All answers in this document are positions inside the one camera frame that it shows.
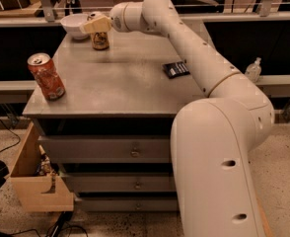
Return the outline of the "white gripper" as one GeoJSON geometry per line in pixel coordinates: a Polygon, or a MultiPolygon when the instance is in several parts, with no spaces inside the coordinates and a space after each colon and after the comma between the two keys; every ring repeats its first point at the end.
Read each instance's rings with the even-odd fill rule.
{"type": "Polygon", "coordinates": [[[127,2],[115,5],[109,12],[109,18],[105,15],[89,18],[80,26],[80,31],[83,34],[106,33],[112,25],[118,32],[127,33],[128,27],[124,16],[127,5],[127,2]]]}

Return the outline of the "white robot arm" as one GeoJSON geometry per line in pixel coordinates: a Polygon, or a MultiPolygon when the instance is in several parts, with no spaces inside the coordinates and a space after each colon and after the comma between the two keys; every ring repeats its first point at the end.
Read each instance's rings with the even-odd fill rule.
{"type": "Polygon", "coordinates": [[[176,115],[174,178],[185,237],[266,237],[248,154],[268,137],[274,109],[265,94],[180,18],[171,0],[114,6],[84,33],[157,32],[203,93],[176,115]]]}

